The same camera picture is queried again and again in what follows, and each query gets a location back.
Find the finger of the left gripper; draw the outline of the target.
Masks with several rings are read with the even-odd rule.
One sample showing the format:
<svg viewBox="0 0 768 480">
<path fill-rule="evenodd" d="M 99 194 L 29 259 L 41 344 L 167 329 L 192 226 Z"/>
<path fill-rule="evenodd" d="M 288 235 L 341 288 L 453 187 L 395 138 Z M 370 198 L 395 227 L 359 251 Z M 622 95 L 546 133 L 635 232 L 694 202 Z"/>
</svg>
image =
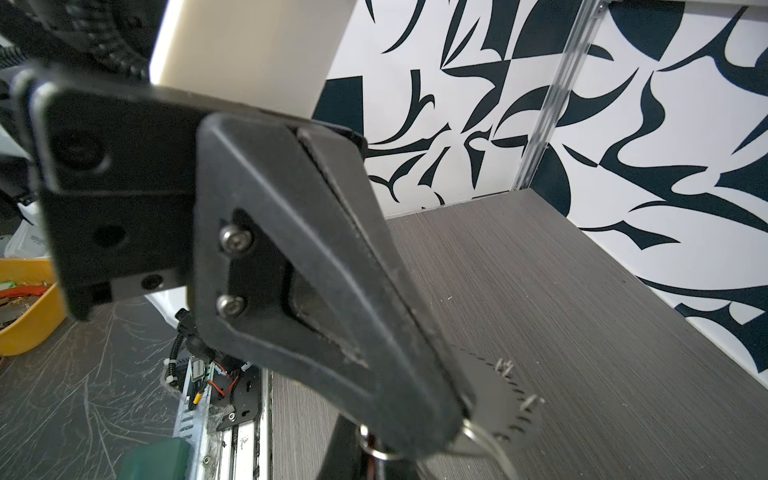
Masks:
<svg viewBox="0 0 768 480">
<path fill-rule="evenodd" d="M 419 379 L 440 379 L 462 417 L 474 409 L 476 399 L 466 376 L 459 369 L 442 337 L 431 311 L 409 276 L 395 247 L 381 208 L 363 166 L 365 139 L 349 131 L 312 124 L 297 131 L 297 137 L 341 205 L 357 235 L 378 264 L 375 278 L 389 285 L 398 303 L 398 315 L 391 324 L 409 326 L 413 333 L 403 343 L 420 351 L 420 359 L 409 363 L 421 367 L 430 358 L 432 370 Z"/>
<path fill-rule="evenodd" d="M 413 333 L 329 185 L 281 121 L 217 113 L 197 132 L 194 314 L 211 346 L 341 413 Z"/>
</svg>

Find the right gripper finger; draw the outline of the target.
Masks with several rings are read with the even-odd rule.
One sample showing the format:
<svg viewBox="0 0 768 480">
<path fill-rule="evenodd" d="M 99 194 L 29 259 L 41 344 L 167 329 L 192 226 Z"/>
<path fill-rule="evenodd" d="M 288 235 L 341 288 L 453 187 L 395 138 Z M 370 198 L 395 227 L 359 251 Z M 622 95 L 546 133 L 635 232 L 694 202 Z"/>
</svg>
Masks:
<svg viewBox="0 0 768 480">
<path fill-rule="evenodd" d="M 357 438 L 357 425 L 339 415 L 316 480 L 367 478 L 367 455 Z"/>
</svg>

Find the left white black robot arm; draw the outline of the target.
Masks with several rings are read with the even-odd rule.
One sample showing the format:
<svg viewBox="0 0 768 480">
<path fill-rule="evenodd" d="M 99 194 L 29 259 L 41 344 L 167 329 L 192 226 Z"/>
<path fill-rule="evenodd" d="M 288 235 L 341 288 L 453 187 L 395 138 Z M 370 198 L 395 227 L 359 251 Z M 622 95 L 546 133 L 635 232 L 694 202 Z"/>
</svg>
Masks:
<svg viewBox="0 0 768 480">
<path fill-rule="evenodd" d="M 394 245 L 358 132 L 152 85 L 117 1 L 5 1 L 8 105 L 70 315 L 185 286 L 210 347 L 316 391 L 409 460 L 476 396 Z"/>
</svg>

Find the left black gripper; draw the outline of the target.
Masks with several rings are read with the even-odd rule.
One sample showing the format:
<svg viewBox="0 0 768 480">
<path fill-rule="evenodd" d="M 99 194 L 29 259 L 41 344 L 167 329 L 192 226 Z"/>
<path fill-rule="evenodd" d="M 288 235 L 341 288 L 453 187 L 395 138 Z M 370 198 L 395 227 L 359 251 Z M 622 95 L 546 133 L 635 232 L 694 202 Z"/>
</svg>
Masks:
<svg viewBox="0 0 768 480">
<path fill-rule="evenodd" d="M 210 115 L 336 125 L 83 71 L 30 65 L 11 85 L 71 315 L 185 285 L 194 311 L 197 132 Z"/>
</svg>

